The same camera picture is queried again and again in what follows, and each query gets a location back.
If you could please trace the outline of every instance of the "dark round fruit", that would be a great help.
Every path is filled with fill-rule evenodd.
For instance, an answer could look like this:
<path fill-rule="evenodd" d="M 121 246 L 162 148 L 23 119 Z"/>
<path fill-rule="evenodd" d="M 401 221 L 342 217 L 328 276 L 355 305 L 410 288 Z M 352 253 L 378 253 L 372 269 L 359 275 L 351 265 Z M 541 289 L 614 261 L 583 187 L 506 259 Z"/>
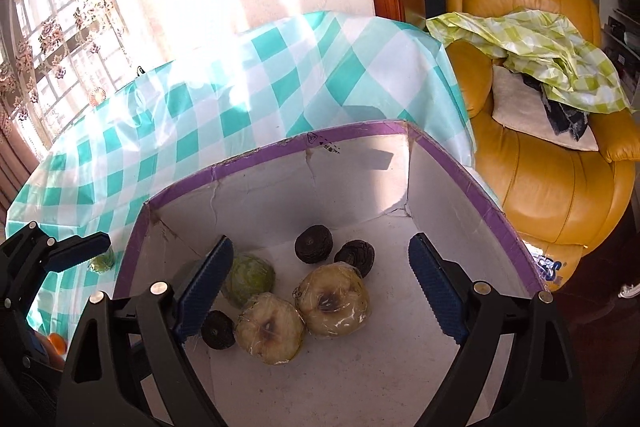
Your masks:
<path fill-rule="evenodd" d="M 296 255 L 307 264 L 324 261 L 334 247 L 334 238 L 327 227 L 314 225 L 306 229 L 296 239 Z"/>
<path fill-rule="evenodd" d="M 219 310 L 209 312 L 200 333 L 204 343 L 212 349 L 226 349 L 236 343 L 234 322 Z"/>
<path fill-rule="evenodd" d="M 361 239 L 354 239 L 345 243 L 338 253 L 335 254 L 334 263 L 343 261 L 350 264 L 354 268 L 357 268 L 360 272 L 360 276 L 364 279 L 367 273 L 373 266 L 373 261 L 376 257 L 376 252 L 373 247 Z"/>

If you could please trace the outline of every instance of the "blue gripper pad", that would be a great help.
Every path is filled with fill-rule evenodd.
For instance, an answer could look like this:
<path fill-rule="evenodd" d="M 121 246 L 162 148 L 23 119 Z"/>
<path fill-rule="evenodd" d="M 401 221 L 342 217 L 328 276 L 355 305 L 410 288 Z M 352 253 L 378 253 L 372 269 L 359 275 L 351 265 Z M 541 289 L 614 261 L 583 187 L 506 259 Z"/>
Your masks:
<path fill-rule="evenodd" d="M 233 262 L 233 244 L 228 237 L 223 236 L 201 264 L 191 272 L 191 281 L 182 295 L 178 296 L 177 301 L 174 335 L 179 342 L 184 343 L 188 337 L 200 331 Z"/>
<path fill-rule="evenodd" d="M 418 233 L 409 242 L 409 264 L 440 329 L 462 345 L 469 334 L 464 323 L 464 304 L 442 267 L 442 258 L 421 236 L 424 234 Z"/>
<path fill-rule="evenodd" d="M 56 244 L 44 265 L 44 270 L 60 273 L 105 253 L 110 246 L 111 239 L 104 232 L 92 233 L 87 237 L 74 235 Z"/>

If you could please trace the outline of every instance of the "cushion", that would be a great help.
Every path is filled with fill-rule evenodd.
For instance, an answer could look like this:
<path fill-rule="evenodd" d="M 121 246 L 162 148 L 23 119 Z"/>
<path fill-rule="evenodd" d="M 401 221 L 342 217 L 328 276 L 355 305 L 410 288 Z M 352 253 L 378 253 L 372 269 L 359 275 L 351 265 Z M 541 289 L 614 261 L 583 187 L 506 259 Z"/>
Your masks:
<path fill-rule="evenodd" d="M 459 40 L 447 46 L 447 57 L 456 74 L 469 118 L 478 114 L 491 92 L 494 72 L 491 59 L 469 42 Z"/>
<path fill-rule="evenodd" d="M 546 117 L 540 93 L 522 81 L 522 75 L 494 66 L 494 120 L 504 127 L 578 151 L 597 151 L 598 144 L 587 130 L 578 141 L 568 132 L 556 136 Z"/>

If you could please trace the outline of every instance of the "window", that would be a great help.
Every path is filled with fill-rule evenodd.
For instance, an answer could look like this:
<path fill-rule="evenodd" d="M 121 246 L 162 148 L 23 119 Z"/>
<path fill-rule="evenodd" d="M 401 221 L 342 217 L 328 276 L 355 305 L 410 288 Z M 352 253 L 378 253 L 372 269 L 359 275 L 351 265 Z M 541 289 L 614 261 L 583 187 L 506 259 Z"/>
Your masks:
<path fill-rule="evenodd" d="M 15 46 L 17 70 L 30 62 L 27 43 L 37 93 L 30 98 L 52 140 L 135 77 L 111 0 L 15 0 L 15 10 L 24 40 Z M 33 125 L 20 127 L 23 135 L 37 136 Z"/>

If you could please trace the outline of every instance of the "metal screw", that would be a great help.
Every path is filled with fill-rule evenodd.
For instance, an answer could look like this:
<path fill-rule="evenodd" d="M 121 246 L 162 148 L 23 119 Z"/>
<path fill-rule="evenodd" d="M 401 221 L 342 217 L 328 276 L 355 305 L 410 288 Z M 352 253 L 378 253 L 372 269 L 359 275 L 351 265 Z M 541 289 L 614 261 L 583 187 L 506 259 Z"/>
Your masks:
<path fill-rule="evenodd" d="M 551 304 L 554 301 L 554 296 L 549 292 L 540 292 L 538 294 L 538 299 L 543 301 L 545 304 Z"/>
<path fill-rule="evenodd" d="M 91 304 L 97 304 L 102 299 L 104 299 L 104 293 L 98 290 L 96 293 L 91 294 L 91 296 L 89 297 L 89 302 L 91 302 Z"/>
<path fill-rule="evenodd" d="M 153 293 L 153 295 L 162 295 L 168 288 L 169 286 L 164 281 L 154 282 L 151 285 L 151 293 Z"/>
<path fill-rule="evenodd" d="M 620 288 L 620 292 L 618 293 L 618 297 L 622 299 L 632 299 L 640 294 L 640 284 L 636 284 L 633 286 L 629 286 L 628 284 L 623 284 L 622 288 Z"/>
<path fill-rule="evenodd" d="M 488 295 L 491 293 L 491 286 L 489 283 L 484 281 L 477 282 L 474 284 L 474 292 L 479 293 L 480 295 Z"/>

